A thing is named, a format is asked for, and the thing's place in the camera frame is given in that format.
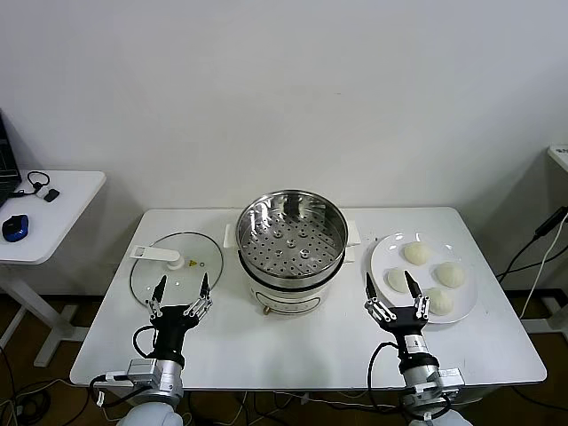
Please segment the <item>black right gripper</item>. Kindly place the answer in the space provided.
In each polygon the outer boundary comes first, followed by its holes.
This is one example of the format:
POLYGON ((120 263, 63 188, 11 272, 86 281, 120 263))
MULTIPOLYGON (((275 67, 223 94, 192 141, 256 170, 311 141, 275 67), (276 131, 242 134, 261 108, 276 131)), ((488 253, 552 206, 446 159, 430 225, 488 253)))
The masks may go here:
POLYGON ((394 307, 391 310, 378 298, 375 284, 369 272, 366 273, 365 309, 379 322, 379 327, 394 336, 400 356, 428 353, 422 329, 429 319, 430 298, 422 293, 418 282, 409 271, 404 271, 406 284, 414 299, 414 307, 394 307))

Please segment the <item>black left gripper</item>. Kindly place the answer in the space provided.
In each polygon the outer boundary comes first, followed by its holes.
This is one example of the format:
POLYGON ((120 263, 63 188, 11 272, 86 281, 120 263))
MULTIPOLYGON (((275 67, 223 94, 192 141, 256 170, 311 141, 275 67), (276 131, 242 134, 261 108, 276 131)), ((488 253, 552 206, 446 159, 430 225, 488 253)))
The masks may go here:
POLYGON ((184 360, 182 349, 185 333, 198 325, 212 305, 209 275, 205 272, 200 287, 199 298, 188 308, 185 305, 166 306, 161 309, 167 276, 163 275, 149 299, 146 308, 157 331, 153 344, 153 357, 162 360, 184 360))

